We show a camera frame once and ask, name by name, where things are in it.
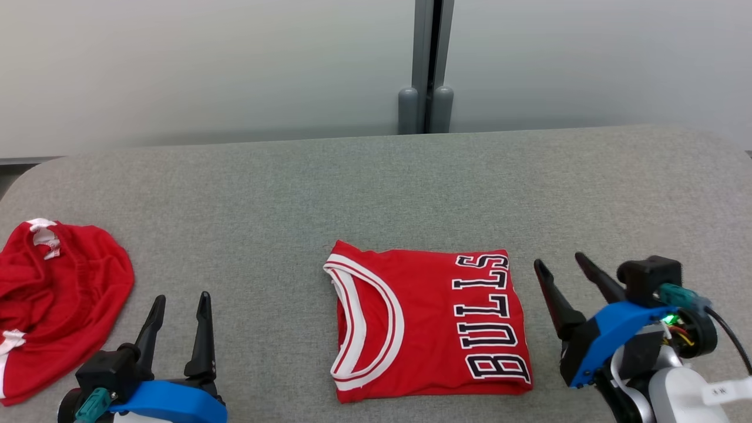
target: teal connector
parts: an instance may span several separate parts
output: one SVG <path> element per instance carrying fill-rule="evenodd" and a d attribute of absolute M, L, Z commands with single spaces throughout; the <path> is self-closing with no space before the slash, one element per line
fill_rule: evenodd
<path fill-rule="evenodd" d="M 710 300 L 699 296 L 695 291 L 682 288 L 674 284 L 663 284 L 658 288 L 661 303 L 677 306 L 682 309 L 692 309 L 705 314 L 705 307 L 712 306 Z"/>
<path fill-rule="evenodd" d="M 112 404 L 110 392 L 104 388 L 95 389 L 76 412 L 76 422 L 94 423 L 97 418 L 107 412 L 110 404 Z"/>

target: gray fabric surface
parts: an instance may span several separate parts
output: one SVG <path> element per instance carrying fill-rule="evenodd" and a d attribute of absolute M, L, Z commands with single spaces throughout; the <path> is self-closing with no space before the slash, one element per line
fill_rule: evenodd
<path fill-rule="evenodd" d="M 36 217 L 109 231 L 137 281 L 107 347 L 132 342 L 166 294 L 158 378 L 182 373 L 209 290 L 217 385 L 233 422 L 601 422 L 611 417 L 596 391 L 569 390 L 559 376 L 533 260 L 587 316 L 605 302 L 576 251 L 611 271 L 651 254 L 680 260 L 685 285 L 711 297 L 752 348 L 751 182 L 738 147 L 654 126 L 150 148 L 27 172 L 0 201 L 0 239 Z M 340 405 L 329 376 L 335 292 L 321 269 L 336 239 L 378 251 L 507 248 L 535 390 Z M 744 370 L 723 335 L 693 363 L 710 381 Z M 0 418 L 50 421 L 74 386 L 67 376 Z M 752 404 L 726 410 L 747 421 Z"/>

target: basketball jersey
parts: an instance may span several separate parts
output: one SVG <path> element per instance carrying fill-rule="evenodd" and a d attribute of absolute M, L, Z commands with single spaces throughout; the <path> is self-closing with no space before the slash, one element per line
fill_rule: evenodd
<path fill-rule="evenodd" d="M 338 241 L 324 270 L 339 298 L 340 402 L 532 389 L 505 250 L 376 253 Z"/>

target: gray wall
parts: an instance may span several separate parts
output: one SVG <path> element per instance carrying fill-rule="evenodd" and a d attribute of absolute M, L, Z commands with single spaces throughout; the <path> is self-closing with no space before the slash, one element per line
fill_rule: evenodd
<path fill-rule="evenodd" d="M 0 158 L 387 135 L 402 0 L 0 0 Z"/>
<path fill-rule="evenodd" d="M 456 0 L 450 130 L 679 123 L 752 150 L 749 0 Z"/>

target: robotic arm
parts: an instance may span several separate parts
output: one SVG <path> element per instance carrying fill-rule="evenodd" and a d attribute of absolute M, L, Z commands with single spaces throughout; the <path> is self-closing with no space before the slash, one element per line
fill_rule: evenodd
<path fill-rule="evenodd" d="M 99 351 L 76 372 L 79 388 L 63 398 L 58 423 L 226 423 L 227 408 L 217 393 L 211 297 L 203 292 L 193 355 L 185 379 L 154 380 L 156 334 L 165 317 L 165 296 L 154 300 L 136 343 Z"/>
<path fill-rule="evenodd" d="M 709 354 L 717 345 L 710 317 L 741 343 L 707 299 L 681 287 L 681 264 L 652 256 L 623 263 L 622 288 L 585 254 L 575 255 L 608 305 L 591 319 L 567 302 L 542 261 L 534 263 L 556 334 L 559 370 L 570 388 L 595 385 L 619 423 L 728 422 L 720 403 L 748 397 L 745 381 L 709 385 L 681 358 Z"/>

